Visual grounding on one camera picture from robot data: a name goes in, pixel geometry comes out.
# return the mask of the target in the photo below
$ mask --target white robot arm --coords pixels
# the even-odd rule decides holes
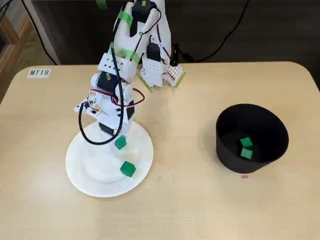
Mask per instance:
[[[144,100],[143,94],[130,85],[141,59],[140,75],[150,88],[161,87],[163,81],[175,87],[183,77],[183,70],[179,65],[170,65],[171,32],[166,17],[165,0],[125,1],[113,32],[114,42],[100,60],[99,73],[95,73],[91,78],[92,89],[89,96],[74,109],[76,112],[80,110],[79,125],[82,135],[83,111],[94,117],[101,130],[113,136],[113,139],[128,136],[135,106]],[[141,94],[140,101],[134,101],[133,91]]]

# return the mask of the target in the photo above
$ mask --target green block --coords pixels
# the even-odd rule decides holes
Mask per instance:
[[[253,151],[242,148],[241,157],[251,160]]]
[[[242,144],[242,146],[244,148],[248,148],[248,147],[252,147],[253,146],[253,144],[252,144],[252,142],[250,140],[250,137],[248,137],[248,136],[245,137],[245,138],[241,138],[240,142],[241,142],[241,144]]]
[[[118,150],[121,150],[127,145],[126,138],[124,136],[119,137],[117,140],[115,140],[114,145]]]
[[[127,177],[131,178],[136,171],[136,167],[131,162],[125,161],[122,164],[120,170],[123,175],[126,175]]]

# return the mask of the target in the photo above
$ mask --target white paper plate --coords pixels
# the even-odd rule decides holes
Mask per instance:
[[[84,129],[89,139],[103,142],[110,138],[101,131],[98,122]],[[124,194],[147,176],[154,158],[154,148],[147,131],[133,122],[127,145],[118,150],[114,142],[92,145],[79,132],[66,153],[65,169],[71,183],[81,192],[93,197],[108,198]],[[136,171],[132,177],[121,173],[120,167],[128,161]]]

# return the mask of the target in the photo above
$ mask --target red wire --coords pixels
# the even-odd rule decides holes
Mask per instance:
[[[169,58],[169,59],[171,59],[171,57],[170,57],[170,55],[169,55],[168,51],[167,51],[164,47],[162,47],[162,48],[163,48],[163,50],[165,51],[165,53],[166,53],[166,55],[168,56],[168,58]]]
[[[137,49],[138,49],[138,46],[139,46],[140,41],[141,41],[141,38],[142,38],[142,36],[139,38],[139,41],[138,41],[138,43],[136,44],[134,51],[132,52],[132,55],[131,55],[131,57],[130,57],[130,59],[129,59],[130,62],[132,61],[132,58],[134,57],[134,55],[135,55],[135,53],[136,53],[136,51],[137,51]]]
[[[158,38],[159,38],[159,42],[161,43],[161,38],[160,38],[160,32],[159,32],[159,25],[156,25],[156,32],[158,33]]]
[[[142,103],[142,102],[145,100],[145,95],[144,95],[141,91],[139,91],[139,90],[136,89],[136,88],[133,88],[132,90],[135,91],[135,92],[138,92],[138,93],[142,96],[142,99],[141,99],[140,101],[137,101],[137,102],[133,103],[133,104],[124,105],[125,108],[136,106],[136,105]],[[104,91],[100,91],[100,90],[98,90],[98,89],[91,89],[90,91],[97,92],[97,93],[100,93],[100,94],[102,94],[102,95],[111,97],[111,102],[112,102],[114,105],[116,105],[116,106],[118,106],[118,107],[121,107],[121,105],[118,104],[119,99],[118,99],[118,97],[117,97],[116,95],[112,95],[112,94],[110,94],[110,93],[107,93],[107,92],[104,92]]]
[[[166,71],[168,74],[169,74],[169,76],[173,79],[173,81],[175,81],[176,79],[168,72],[168,70]]]

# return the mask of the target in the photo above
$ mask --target black container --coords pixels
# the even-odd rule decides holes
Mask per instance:
[[[253,104],[228,107],[216,121],[216,153],[230,170],[247,174],[285,154],[289,135],[282,121],[271,111]],[[241,138],[249,137],[252,158],[241,157]]]

